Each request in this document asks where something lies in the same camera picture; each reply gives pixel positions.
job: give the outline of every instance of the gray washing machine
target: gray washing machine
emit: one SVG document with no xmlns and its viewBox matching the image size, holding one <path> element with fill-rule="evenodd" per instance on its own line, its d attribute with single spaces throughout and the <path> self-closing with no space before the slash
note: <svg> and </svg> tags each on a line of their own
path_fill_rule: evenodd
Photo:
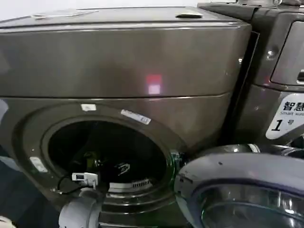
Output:
<svg viewBox="0 0 304 228">
<path fill-rule="evenodd" d="M 102 225 L 185 224 L 183 154 L 218 143 L 251 26 L 196 8 L 87 9 L 0 23 L 0 144 L 58 209 L 69 176 L 120 165 Z"/>
<path fill-rule="evenodd" d="M 304 9 L 237 3 L 199 7 L 253 28 L 234 94 L 236 108 L 226 119 L 226 142 L 285 145 L 304 134 Z"/>
</svg>

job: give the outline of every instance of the sticker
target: sticker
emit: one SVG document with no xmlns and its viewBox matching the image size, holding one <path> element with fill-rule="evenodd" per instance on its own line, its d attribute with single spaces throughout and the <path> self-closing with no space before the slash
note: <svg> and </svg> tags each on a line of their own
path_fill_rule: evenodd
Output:
<svg viewBox="0 0 304 228">
<path fill-rule="evenodd" d="M 30 157 L 29 159 L 39 172 L 48 172 L 48 170 L 46 169 L 40 158 Z"/>
<path fill-rule="evenodd" d="M 120 112 L 120 114 L 124 115 L 124 116 L 127 116 L 127 117 L 129 117 L 131 119 L 134 119 L 134 120 L 136 120 L 138 122 L 141 122 L 141 123 L 143 123 L 145 125 L 148 125 L 150 123 L 150 121 L 151 121 L 151 119 L 148 118 L 148 117 L 145 117 L 143 115 L 140 115 L 140 114 L 137 114 L 137 113 L 133 113 L 133 112 L 130 112 L 130 111 L 124 110 L 124 109 Z"/>
<path fill-rule="evenodd" d="M 277 139 L 304 124 L 304 94 L 286 96 L 266 132 L 266 138 Z"/>
<path fill-rule="evenodd" d="M 88 112 L 88 111 L 96 111 L 96 105 L 95 104 L 81 104 L 82 111 Z"/>
</svg>

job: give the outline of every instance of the washer door glass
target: washer door glass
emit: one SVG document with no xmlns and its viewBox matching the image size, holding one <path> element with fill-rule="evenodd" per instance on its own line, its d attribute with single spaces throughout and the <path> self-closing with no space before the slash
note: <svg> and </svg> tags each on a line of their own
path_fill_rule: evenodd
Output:
<svg viewBox="0 0 304 228">
<path fill-rule="evenodd" d="M 195 228 L 304 228 L 304 161 L 270 154 L 210 154 L 185 165 L 177 203 Z"/>
</svg>

